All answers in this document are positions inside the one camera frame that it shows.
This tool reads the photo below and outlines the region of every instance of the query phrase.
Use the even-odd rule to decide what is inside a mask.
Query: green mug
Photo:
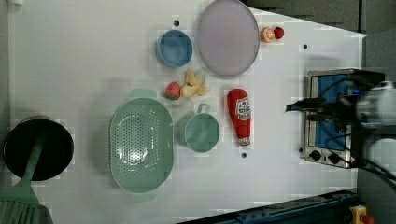
[[[210,105],[200,104],[196,114],[188,114],[180,120],[177,128],[180,144],[196,152],[207,152],[218,143],[219,123],[215,117],[208,114],[209,109]]]

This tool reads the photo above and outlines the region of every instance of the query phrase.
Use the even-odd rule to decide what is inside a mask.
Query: plate
[[[237,0],[218,0],[201,17],[198,47],[206,65],[219,75],[240,75],[254,63],[260,46],[256,19]]]

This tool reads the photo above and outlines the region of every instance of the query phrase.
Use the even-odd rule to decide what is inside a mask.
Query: toy fruit
[[[165,97],[169,100],[178,100],[180,98],[180,86],[177,82],[169,83],[165,90]]]
[[[186,79],[184,85],[181,87],[181,95],[186,98],[190,98],[195,94],[202,96],[209,92],[208,87],[203,87],[205,84],[205,73],[200,72],[195,76],[189,69],[186,72]]]
[[[285,31],[280,27],[276,27],[274,30],[274,34],[276,39],[280,39],[285,34]]]
[[[270,43],[274,40],[275,34],[274,30],[269,27],[264,27],[260,32],[260,39],[264,43]]]

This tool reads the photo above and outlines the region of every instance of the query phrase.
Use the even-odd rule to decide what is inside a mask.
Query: ketchup label
[[[250,104],[248,103],[248,98],[242,98],[236,101],[236,116],[238,119],[247,120],[250,119],[251,111],[250,111]]]

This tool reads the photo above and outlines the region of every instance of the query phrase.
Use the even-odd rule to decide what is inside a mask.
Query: black pot
[[[69,131],[47,117],[31,117],[23,120],[8,134],[3,146],[5,164],[14,175],[23,177],[40,131],[44,132],[46,140],[35,168],[34,181],[55,177],[72,160],[74,143]]]

